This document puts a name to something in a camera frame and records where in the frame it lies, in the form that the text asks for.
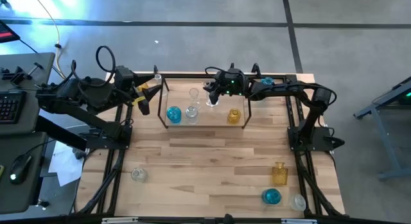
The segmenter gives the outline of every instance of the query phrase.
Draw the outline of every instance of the black keyboard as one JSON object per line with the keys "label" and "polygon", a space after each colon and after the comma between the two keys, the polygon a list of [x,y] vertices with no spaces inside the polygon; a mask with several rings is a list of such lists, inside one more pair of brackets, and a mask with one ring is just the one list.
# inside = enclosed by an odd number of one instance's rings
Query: black keyboard
{"label": "black keyboard", "polygon": [[0,125],[15,124],[19,120],[26,92],[0,92]]}

